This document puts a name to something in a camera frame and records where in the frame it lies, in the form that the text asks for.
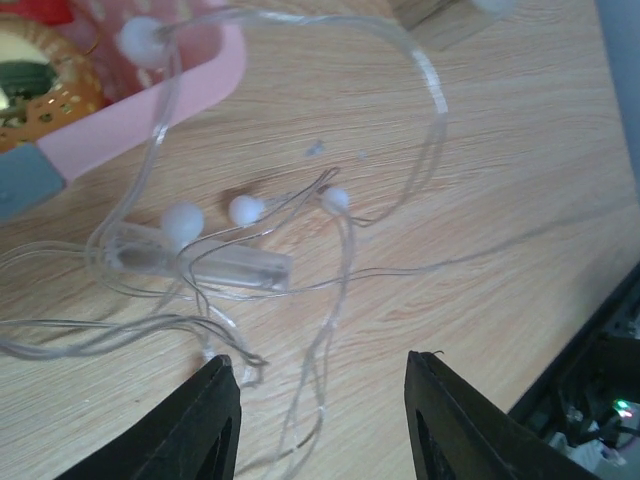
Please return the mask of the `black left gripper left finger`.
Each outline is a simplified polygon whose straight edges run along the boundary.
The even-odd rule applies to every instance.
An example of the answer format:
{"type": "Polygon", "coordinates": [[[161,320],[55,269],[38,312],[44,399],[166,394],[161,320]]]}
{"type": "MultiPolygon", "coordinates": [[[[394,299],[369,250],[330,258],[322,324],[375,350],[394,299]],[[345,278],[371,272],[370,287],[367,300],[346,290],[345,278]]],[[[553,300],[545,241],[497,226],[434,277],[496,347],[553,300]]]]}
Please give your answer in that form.
{"type": "Polygon", "coordinates": [[[171,395],[61,479],[232,479],[241,426],[231,359],[208,361],[171,395]]]}

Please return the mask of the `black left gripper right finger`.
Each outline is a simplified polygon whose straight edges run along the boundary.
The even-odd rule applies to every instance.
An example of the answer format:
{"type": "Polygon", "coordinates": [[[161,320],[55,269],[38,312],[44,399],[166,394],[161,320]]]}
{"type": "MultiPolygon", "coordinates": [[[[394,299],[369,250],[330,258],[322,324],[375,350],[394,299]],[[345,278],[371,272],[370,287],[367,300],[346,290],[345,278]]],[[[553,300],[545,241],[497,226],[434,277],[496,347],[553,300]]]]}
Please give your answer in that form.
{"type": "Polygon", "coordinates": [[[432,352],[408,353],[404,399],[418,479],[591,479],[432,352]]]}

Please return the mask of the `clear battery box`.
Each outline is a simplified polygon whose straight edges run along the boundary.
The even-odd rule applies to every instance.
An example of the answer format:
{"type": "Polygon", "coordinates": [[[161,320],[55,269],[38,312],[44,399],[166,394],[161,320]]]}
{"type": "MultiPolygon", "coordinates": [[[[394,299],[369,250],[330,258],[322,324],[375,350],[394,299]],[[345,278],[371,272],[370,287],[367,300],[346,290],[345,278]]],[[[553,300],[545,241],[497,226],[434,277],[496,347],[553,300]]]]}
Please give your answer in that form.
{"type": "Polygon", "coordinates": [[[157,228],[123,223],[104,247],[105,264],[126,273],[175,277],[209,285],[281,292],[289,287],[290,256],[230,244],[197,240],[179,250],[157,228]]]}

